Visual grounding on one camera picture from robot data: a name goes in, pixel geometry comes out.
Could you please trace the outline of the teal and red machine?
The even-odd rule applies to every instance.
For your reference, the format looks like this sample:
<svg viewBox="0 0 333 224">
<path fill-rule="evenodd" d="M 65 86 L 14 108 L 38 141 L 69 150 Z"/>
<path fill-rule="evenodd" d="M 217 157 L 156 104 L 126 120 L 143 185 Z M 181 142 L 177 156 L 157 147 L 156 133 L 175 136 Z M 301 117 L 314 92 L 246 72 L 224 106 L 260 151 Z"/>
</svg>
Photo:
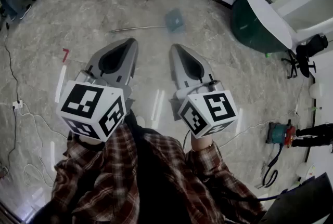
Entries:
<svg viewBox="0 0 333 224">
<path fill-rule="evenodd" d="M 289 148 L 295 135 L 296 127 L 291 124 L 291 120 L 287 124 L 269 122 L 266 143 L 281 144 Z"/>
</svg>

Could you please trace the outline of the person's black trousers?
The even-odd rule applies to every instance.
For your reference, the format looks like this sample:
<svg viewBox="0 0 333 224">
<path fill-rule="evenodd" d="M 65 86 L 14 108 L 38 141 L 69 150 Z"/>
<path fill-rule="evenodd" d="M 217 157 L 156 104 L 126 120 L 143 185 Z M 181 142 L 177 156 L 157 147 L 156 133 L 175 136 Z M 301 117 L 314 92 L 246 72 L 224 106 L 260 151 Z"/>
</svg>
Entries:
<svg viewBox="0 0 333 224">
<path fill-rule="evenodd" d="M 219 220 L 203 182 L 199 151 L 185 153 L 179 142 L 139 125 L 134 113 L 125 118 L 138 163 L 137 224 L 213 224 Z"/>
</svg>

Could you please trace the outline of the person's left forearm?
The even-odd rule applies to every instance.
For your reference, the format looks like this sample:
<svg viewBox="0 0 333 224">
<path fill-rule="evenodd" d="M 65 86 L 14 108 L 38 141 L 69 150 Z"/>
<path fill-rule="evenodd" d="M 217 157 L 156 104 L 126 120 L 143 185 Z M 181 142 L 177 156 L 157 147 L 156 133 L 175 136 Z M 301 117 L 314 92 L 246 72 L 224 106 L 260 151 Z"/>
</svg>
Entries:
<svg viewBox="0 0 333 224">
<path fill-rule="evenodd" d="M 137 151 L 126 124 L 96 145 L 69 133 L 65 156 L 55 166 L 52 197 L 31 224 L 138 223 Z"/>
</svg>

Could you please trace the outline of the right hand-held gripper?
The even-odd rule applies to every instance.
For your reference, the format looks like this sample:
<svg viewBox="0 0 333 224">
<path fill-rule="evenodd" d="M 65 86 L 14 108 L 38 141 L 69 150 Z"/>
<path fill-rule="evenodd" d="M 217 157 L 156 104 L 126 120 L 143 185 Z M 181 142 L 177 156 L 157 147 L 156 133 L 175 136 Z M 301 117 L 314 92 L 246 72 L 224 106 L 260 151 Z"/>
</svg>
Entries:
<svg viewBox="0 0 333 224">
<path fill-rule="evenodd" d="M 206 59 L 182 45 L 171 46 L 171 66 L 176 92 L 170 100 L 174 120 L 182 120 L 195 138 L 221 132 L 238 120 L 229 90 L 214 80 Z M 206 82 L 190 85 L 190 82 Z"/>
</svg>

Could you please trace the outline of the person's right forearm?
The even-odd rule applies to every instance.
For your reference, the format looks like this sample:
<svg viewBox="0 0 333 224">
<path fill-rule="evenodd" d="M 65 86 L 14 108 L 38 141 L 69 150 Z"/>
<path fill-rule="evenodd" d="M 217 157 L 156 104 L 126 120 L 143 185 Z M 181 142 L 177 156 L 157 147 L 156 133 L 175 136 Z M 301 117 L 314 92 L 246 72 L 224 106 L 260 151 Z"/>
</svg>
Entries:
<svg viewBox="0 0 333 224">
<path fill-rule="evenodd" d="M 191 136 L 186 162 L 224 217 L 238 224 L 257 224 L 265 215 L 262 203 L 230 172 L 212 136 Z"/>
</svg>

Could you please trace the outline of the white round object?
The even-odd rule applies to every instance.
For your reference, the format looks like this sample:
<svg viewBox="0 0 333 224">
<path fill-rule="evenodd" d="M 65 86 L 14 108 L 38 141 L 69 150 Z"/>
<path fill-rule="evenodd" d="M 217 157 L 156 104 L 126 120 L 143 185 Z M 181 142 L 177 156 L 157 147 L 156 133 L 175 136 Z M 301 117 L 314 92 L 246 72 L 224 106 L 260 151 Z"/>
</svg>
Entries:
<svg viewBox="0 0 333 224">
<path fill-rule="evenodd" d="M 323 95 L 323 90 L 322 83 L 314 83 L 309 87 L 309 95 L 313 99 L 320 99 Z"/>
</svg>

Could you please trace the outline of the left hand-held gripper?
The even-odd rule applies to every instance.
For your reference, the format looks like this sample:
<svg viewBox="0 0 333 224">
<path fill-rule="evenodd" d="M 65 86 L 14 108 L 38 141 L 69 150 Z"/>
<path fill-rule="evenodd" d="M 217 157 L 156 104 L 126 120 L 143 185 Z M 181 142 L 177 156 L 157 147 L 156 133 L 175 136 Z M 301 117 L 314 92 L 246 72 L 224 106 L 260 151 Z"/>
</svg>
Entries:
<svg viewBox="0 0 333 224">
<path fill-rule="evenodd" d="M 137 57 L 137 40 L 126 38 L 97 51 L 87 66 L 92 67 L 93 74 L 115 74 L 130 79 Z M 124 120 L 131 92 L 129 85 L 111 85 L 81 70 L 75 80 L 67 82 L 56 113 L 74 134 L 107 140 Z"/>
</svg>

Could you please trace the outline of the black flat board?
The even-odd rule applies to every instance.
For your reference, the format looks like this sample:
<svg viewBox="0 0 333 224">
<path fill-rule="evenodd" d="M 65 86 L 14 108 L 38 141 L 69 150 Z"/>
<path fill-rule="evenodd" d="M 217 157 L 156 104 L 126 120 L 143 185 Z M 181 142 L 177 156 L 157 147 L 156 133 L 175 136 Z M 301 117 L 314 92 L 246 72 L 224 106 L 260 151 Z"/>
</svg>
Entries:
<svg viewBox="0 0 333 224">
<path fill-rule="evenodd" d="M 333 187 L 326 173 L 280 194 L 258 224 L 313 224 L 333 212 Z"/>
</svg>

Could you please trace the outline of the dark green bin white lid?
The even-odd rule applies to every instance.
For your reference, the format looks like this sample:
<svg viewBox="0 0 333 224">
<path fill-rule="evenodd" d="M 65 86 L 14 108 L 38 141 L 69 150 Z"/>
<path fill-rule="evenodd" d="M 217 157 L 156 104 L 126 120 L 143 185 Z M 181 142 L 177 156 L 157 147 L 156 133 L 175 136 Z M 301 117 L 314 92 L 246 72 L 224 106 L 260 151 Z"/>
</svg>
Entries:
<svg viewBox="0 0 333 224">
<path fill-rule="evenodd" d="M 230 26 L 240 43 L 263 54 L 293 48 L 286 22 L 266 0 L 235 0 Z"/>
</svg>

